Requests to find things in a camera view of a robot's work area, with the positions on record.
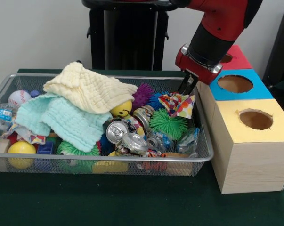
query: green table surface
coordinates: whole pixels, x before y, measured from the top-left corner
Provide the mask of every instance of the green table surface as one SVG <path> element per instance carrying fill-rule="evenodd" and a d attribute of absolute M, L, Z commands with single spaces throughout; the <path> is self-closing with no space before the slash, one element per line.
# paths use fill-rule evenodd
<path fill-rule="evenodd" d="M 210 162 L 196 177 L 0 173 L 1 225 L 284 226 L 284 190 L 222 195 Z"/>

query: soda can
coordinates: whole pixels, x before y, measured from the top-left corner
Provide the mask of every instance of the soda can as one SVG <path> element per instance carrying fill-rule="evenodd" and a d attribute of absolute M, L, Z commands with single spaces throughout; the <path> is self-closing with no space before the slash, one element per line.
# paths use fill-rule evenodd
<path fill-rule="evenodd" d="M 138 134 L 127 133 L 123 136 L 122 144 L 129 149 L 130 153 L 145 155 L 148 151 L 147 142 Z"/>
<path fill-rule="evenodd" d="M 106 121 L 104 126 L 106 127 L 107 139 L 113 144 L 118 143 L 120 140 L 122 140 L 124 134 L 129 132 L 127 124 L 123 121 Z"/>
<path fill-rule="evenodd" d="M 133 156 L 133 154 L 130 153 L 129 149 L 124 147 L 121 140 L 115 145 L 114 150 L 117 156 Z"/>
<path fill-rule="evenodd" d="M 154 113 L 153 107 L 149 105 L 142 106 L 133 112 L 133 116 L 142 124 L 144 129 L 150 126 L 150 118 Z"/>

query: yellow ball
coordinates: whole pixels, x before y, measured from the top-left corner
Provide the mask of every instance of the yellow ball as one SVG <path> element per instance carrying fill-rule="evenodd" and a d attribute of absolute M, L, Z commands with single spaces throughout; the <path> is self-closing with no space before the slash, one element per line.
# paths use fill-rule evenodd
<path fill-rule="evenodd" d="M 36 154 L 33 145 L 26 141 L 18 141 L 14 143 L 8 150 L 9 154 Z M 9 163 L 16 169 L 26 169 L 33 165 L 34 159 L 8 158 Z"/>
<path fill-rule="evenodd" d="M 110 113 L 114 117 L 125 117 L 126 115 L 128 115 L 131 112 L 131 109 L 132 109 L 132 102 L 131 102 L 131 100 L 128 100 L 128 101 L 124 102 L 123 104 L 113 108 L 110 111 Z"/>

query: mint green towel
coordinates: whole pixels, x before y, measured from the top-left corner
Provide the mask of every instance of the mint green towel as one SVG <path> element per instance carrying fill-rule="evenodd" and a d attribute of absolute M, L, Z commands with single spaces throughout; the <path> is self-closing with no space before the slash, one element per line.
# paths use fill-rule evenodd
<path fill-rule="evenodd" d="M 53 129 L 77 149 L 89 152 L 100 140 L 102 126 L 109 118 L 110 113 L 91 114 L 64 97 L 47 93 L 22 104 L 15 122 L 42 136 L 48 136 Z"/>

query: wire mesh basket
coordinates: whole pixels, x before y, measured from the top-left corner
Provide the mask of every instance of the wire mesh basket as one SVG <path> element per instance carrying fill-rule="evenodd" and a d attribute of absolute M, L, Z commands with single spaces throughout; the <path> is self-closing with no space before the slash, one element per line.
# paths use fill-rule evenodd
<path fill-rule="evenodd" d="M 7 103 L 9 95 L 16 90 L 38 90 L 42 94 L 43 84 L 55 74 L 18 73 L 8 76 L 0 85 L 0 103 Z M 181 77 L 129 77 L 114 76 L 121 82 L 139 85 L 150 84 L 156 92 L 174 92 L 180 86 Z M 0 153 L 0 172 L 25 173 L 78 173 L 78 174 L 126 174 L 126 175 L 176 175 L 195 176 L 204 162 L 213 157 L 213 148 L 197 91 L 190 126 L 200 129 L 196 152 L 197 158 L 144 158 L 77 156 L 46 154 Z M 28 165 L 16 169 L 12 165 Z"/>

